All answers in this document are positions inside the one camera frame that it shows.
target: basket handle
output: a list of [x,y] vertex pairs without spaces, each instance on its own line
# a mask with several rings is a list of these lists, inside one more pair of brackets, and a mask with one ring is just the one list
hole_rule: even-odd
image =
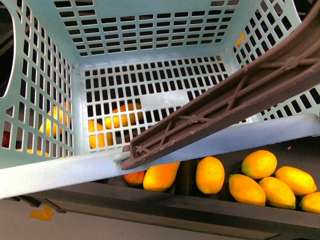
[[319,36],[320,1],[280,44],[135,137],[121,169],[166,156],[318,84]]

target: light blue basket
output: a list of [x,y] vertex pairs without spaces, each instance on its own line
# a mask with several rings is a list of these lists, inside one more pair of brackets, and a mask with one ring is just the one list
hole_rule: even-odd
[[[9,147],[0,147],[0,180],[6,181],[0,188],[2,198],[127,173],[119,166],[128,157],[121,153],[126,138],[257,59],[300,24],[290,0],[0,1],[12,16],[14,30],[12,73],[0,98],[0,136],[10,132]],[[243,123],[318,114],[319,93],[316,86],[217,139],[231,138],[236,129],[250,133],[253,127]],[[124,112],[113,112],[121,106]],[[56,117],[49,113],[55,108]],[[106,125],[106,118],[129,119],[132,114],[136,124]],[[266,124],[248,125],[273,128]],[[208,154],[312,134],[318,132],[312,128],[290,136],[278,133],[240,145],[234,140],[227,149],[217,144]],[[91,148],[90,136],[96,148]],[[157,163],[178,160],[168,156]]]

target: mango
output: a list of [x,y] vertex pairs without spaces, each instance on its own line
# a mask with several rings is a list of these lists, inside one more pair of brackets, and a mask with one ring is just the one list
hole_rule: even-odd
[[199,162],[195,173],[195,183],[202,193],[218,193],[224,181],[225,169],[219,159],[207,156]]
[[[69,113],[71,114],[71,103],[69,102],[69,106],[68,104],[65,102],[64,103],[64,109],[69,111]],[[58,107],[56,105],[53,106],[53,118],[54,119],[58,119]],[[59,109],[59,122],[62,124],[64,122],[64,125],[67,127],[68,126],[68,115],[65,113],[63,114],[63,111],[62,109]],[[72,123],[72,120],[71,118],[69,119],[69,124],[71,125]],[[46,119],[46,122],[45,122],[45,125],[46,125],[46,134],[48,136],[54,136],[56,137],[57,136],[57,133],[58,133],[58,126],[56,123],[53,123],[53,131],[51,129],[51,120],[49,118]],[[43,132],[44,131],[44,125],[41,124],[40,128],[39,128],[39,131],[40,132]],[[60,135],[62,134],[63,132],[63,129],[62,127],[59,128],[59,133]]]
[[180,162],[150,167],[143,179],[143,188],[149,191],[165,192],[174,183]]
[[295,167],[283,166],[275,172],[275,177],[286,183],[298,196],[311,194],[317,190],[313,177]]
[[[97,122],[96,129],[95,129],[95,121],[89,120],[88,121],[88,129],[89,129],[89,133],[93,133],[95,131],[104,130],[104,127],[100,123]],[[107,132],[106,140],[107,140],[108,146],[112,146],[114,144],[114,139],[113,139],[113,135],[111,132]],[[95,135],[89,136],[89,143],[90,143],[90,148],[95,149],[97,147],[97,141],[96,141]],[[99,146],[99,148],[103,148],[104,146],[106,146],[105,136],[103,133],[98,134],[98,146]]]
[[[141,109],[141,108],[142,108],[142,107],[141,107],[141,104],[139,104],[139,103],[137,103],[137,104],[135,105],[135,108],[134,108],[134,104],[133,104],[133,103],[129,103],[129,104],[128,104],[128,109],[126,109],[126,106],[125,106],[125,105],[120,106],[120,112],[121,112],[121,113],[124,113],[124,112],[126,112],[126,111],[132,111],[132,110],[134,110],[134,109],[139,110],[139,109]],[[118,112],[119,112],[119,110],[118,110],[117,108],[112,111],[112,113],[114,113],[114,114],[117,114]],[[140,120],[140,119],[143,118],[144,115],[143,115],[142,112],[139,112],[139,113],[137,114],[137,116],[138,116],[138,120]],[[130,124],[131,124],[131,125],[136,125],[137,120],[136,120],[136,116],[135,116],[134,113],[130,113],[130,114],[129,114],[129,121],[130,121]],[[122,127],[127,127],[129,121],[128,121],[127,114],[121,115]],[[117,128],[120,128],[120,117],[119,117],[119,116],[114,116],[114,117],[113,117],[113,125],[114,125],[114,127],[115,127],[116,129],[117,129]],[[111,129],[111,128],[112,128],[111,117],[106,117],[106,118],[105,118],[105,127],[106,127],[106,129]]]
[[241,171],[252,179],[262,179],[273,174],[276,167],[277,158],[272,152],[258,150],[246,156]]
[[229,191],[238,203],[264,206],[266,194],[262,187],[252,178],[242,174],[229,177]]
[[300,207],[305,212],[320,214],[320,192],[305,195],[300,202]]
[[141,185],[144,182],[146,171],[137,171],[123,175],[124,180],[133,186]]
[[259,182],[262,187],[266,201],[274,207],[281,209],[295,209],[296,197],[290,187],[275,177],[265,177]]

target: gray floor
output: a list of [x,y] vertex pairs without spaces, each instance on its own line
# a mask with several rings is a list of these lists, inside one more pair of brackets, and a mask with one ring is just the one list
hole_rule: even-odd
[[29,218],[25,202],[0,200],[1,240],[236,240],[166,227],[145,225],[67,212],[55,213],[52,221]]

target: brown plastic bar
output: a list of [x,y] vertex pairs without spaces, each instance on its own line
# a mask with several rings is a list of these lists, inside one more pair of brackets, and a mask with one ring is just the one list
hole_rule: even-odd
[[159,159],[319,82],[320,1],[277,46],[135,137],[121,169]]

